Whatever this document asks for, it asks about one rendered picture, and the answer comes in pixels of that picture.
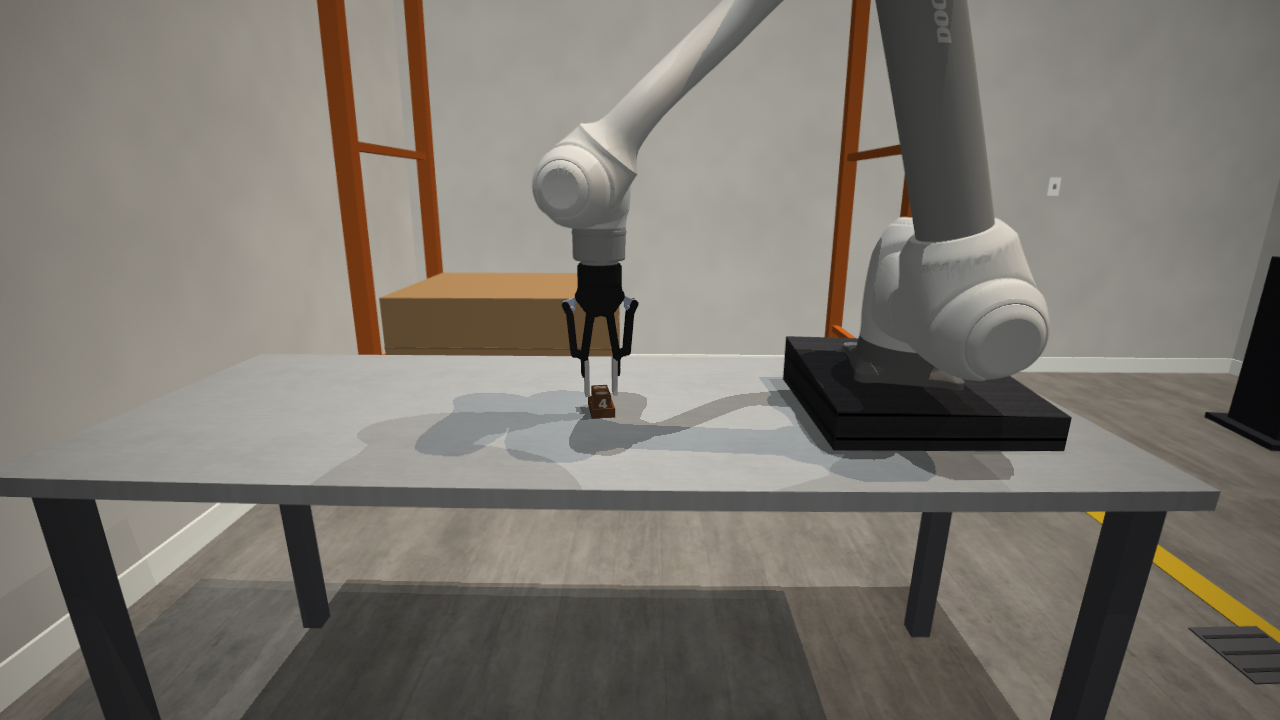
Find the brown wooden tray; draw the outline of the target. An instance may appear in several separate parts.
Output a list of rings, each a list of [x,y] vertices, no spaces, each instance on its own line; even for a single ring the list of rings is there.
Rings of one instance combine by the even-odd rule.
[[[588,406],[589,406],[589,410],[590,410],[590,414],[591,414],[593,419],[596,419],[596,418],[614,418],[614,404],[613,404],[612,398],[611,398],[611,407],[594,409],[593,407],[593,398],[590,396],[590,397],[588,397]]]

